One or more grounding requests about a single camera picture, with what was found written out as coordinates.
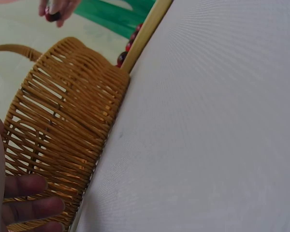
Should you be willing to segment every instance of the white fabric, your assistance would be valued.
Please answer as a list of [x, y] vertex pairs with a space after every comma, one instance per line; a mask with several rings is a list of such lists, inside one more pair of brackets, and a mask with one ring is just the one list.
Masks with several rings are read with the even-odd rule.
[[290, 0], [175, 0], [77, 232], [290, 232]]

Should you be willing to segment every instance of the tiled floor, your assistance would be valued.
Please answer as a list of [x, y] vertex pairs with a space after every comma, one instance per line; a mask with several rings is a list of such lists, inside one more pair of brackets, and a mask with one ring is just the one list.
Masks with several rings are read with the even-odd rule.
[[[78, 15], [73, 15], [58, 29], [37, 12], [37, 0], [1, 4], [0, 44], [24, 44], [44, 52], [58, 40], [74, 36], [115, 63], [127, 43], [127, 39]], [[31, 67], [32, 63], [20, 55], [0, 52], [1, 119], [5, 118], [14, 94]]]

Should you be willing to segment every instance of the woven rattan basket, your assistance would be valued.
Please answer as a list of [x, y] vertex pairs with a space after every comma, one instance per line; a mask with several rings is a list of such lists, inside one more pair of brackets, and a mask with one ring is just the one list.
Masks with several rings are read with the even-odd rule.
[[66, 38], [41, 54], [21, 45], [1, 45], [36, 61], [7, 113], [3, 137], [6, 175], [37, 173], [59, 196], [63, 214], [11, 226], [14, 232], [55, 220], [71, 225], [96, 167], [129, 84], [129, 75], [75, 38]]

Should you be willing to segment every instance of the wooden stick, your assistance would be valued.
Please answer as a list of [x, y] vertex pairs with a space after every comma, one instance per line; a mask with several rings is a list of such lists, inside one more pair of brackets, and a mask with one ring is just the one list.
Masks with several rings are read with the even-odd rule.
[[121, 69], [130, 73], [147, 42], [155, 32], [164, 15], [170, 8], [173, 0], [157, 0], [151, 8], [143, 26], [127, 54]]

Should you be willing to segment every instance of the basket handle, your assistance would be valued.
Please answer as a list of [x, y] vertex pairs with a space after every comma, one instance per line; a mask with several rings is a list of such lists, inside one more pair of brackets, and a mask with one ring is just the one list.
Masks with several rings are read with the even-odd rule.
[[38, 52], [31, 47], [17, 44], [0, 45], [0, 51], [15, 52], [27, 57], [30, 61], [36, 61], [42, 55], [41, 52]]

